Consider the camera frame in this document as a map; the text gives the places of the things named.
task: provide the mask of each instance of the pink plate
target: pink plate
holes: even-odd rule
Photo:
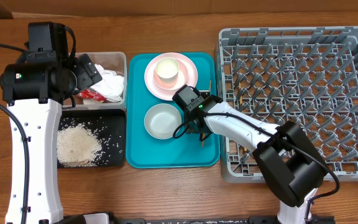
[[[181,61],[177,60],[179,64],[179,72],[177,82],[173,86],[167,86],[161,79],[158,77],[157,72],[154,69],[154,82],[164,90],[178,90],[187,82],[187,68],[186,65],[183,64]]]
[[[182,54],[173,52],[160,54],[159,56],[153,58],[153,60],[151,60],[151,62],[147,65],[146,71],[144,72],[144,82],[146,84],[147,89],[157,98],[172,101],[172,97],[176,93],[176,90],[164,90],[163,88],[159,87],[154,81],[155,64],[163,57],[174,58],[182,62],[186,66],[188,75],[186,84],[188,86],[196,86],[198,79],[197,68],[196,65],[190,60],[190,58]]]

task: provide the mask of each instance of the gray dish rack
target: gray dish rack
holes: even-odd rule
[[[261,121],[297,122],[339,180],[358,181],[358,27],[223,29],[216,60],[220,97]],[[264,182],[247,149],[221,144],[226,181]]]

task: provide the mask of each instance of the plate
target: plate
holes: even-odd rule
[[[187,68],[187,82],[188,86],[195,87],[197,84],[198,79],[198,72],[196,65],[190,60],[190,58],[184,56],[183,54],[179,53],[164,53],[156,56],[153,58],[150,63],[147,65],[144,73],[144,82],[146,84],[147,89],[157,98],[161,100],[172,101],[173,95],[176,93],[176,90],[164,90],[163,88],[159,87],[156,82],[154,81],[154,68],[155,64],[164,57],[171,57],[179,62],[183,63]]]

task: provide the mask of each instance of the small white cup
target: small white cup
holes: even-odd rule
[[[171,57],[161,58],[155,65],[155,72],[166,86],[173,86],[177,82],[179,63]]]

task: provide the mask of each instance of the teal tray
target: teal tray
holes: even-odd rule
[[[215,164],[220,156],[219,136],[212,134],[204,147],[199,134],[184,134],[179,139],[159,140],[149,135],[144,128],[144,116],[154,105],[168,103],[183,112],[173,101],[161,100],[146,87],[144,72],[147,64],[160,54],[136,55],[129,64],[127,88],[127,140],[126,159],[136,168],[207,167]],[[183,53],[197,67],[197,89],[216,94],[214,60],[206,53]]]

